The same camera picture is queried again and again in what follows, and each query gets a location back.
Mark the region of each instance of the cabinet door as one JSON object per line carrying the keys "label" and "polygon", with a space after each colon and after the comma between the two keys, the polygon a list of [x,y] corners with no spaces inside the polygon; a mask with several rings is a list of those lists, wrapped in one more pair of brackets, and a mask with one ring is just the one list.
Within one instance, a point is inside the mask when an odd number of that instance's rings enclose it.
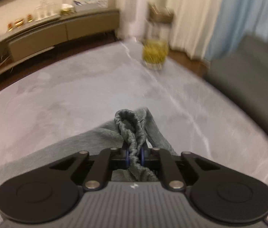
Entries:
{"label": "cabinet door", "polygon": [[33,31],[9,43],[9,50],[14,61],[19,61],[38,51],[68,40],[65,25],[53,25]]}
{"label": "cabinet door", "polygon": [[108,32],[119,27],[119,13],[100,13],[88,15],[67,22],[68,39]]}

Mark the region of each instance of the wooden floor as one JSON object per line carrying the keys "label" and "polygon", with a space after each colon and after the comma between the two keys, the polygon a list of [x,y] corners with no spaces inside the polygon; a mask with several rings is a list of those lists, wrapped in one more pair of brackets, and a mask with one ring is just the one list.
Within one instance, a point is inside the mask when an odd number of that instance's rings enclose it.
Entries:
{"label": "wooden floor", "polygon": [[[76,40],[65,45],[59,45],[51,51],[26,60],[25,62],[14,67],[12,71],[6,71],[5,73],[1,74],[0,91],[15,83],[16,81],[24,78],[25,76],[34,73],[37,70],[53,64],[59,60],[112,42],[114,42],[114,38],[110,35],[97,35]],[[183,52],[170,51],[169,57],[200,77],[202,77],[202,75],[207,70],[207,67],[202,62],[191,61]]]}

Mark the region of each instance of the white curtain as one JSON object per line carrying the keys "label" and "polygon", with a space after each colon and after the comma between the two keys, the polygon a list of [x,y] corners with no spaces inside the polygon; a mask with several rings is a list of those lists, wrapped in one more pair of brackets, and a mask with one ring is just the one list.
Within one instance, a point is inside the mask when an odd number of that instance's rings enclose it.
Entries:
{"label": "white curtain", "polygon": [[202,59],[213,34],[222,0],[167,0],[175,18],[170,45]]}

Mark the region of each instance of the blue curtain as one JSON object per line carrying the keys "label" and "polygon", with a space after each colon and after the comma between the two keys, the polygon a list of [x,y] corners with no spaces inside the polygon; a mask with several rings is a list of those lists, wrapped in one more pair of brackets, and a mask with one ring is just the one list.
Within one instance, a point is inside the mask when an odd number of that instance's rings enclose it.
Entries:
{"label": "blue curtain", "polygon": [[246,33],[268,41],[268,0],[222,0],[205,58],[212,60],[234,51]]}

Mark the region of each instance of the marble table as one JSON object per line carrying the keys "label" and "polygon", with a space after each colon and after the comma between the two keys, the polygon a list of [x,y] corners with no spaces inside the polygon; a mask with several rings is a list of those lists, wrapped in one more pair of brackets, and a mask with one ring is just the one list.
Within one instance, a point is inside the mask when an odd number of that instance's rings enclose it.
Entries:
{"label": "marble table", "polygon": [[0,165],[148,107],[177,153],[192,151],[268,184],[268,137],[236,105],[171,59],[141,65],[117,42],[58,61],[0,92]]}

